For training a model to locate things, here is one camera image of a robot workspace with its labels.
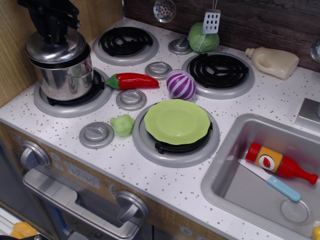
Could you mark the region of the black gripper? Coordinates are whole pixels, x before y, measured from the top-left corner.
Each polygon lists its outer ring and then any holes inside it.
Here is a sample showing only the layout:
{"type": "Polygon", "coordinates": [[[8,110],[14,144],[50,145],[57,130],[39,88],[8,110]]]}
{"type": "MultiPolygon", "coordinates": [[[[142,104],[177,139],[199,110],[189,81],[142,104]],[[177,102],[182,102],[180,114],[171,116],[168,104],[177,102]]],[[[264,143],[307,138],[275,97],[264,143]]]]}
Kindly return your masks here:
{"type": "Polygon", "coordinates": [[[70,0],[18,0],[29,11],[37,32],[51,44],[65,41],[68,27],[79,29],[80,11],[70,0]]]}

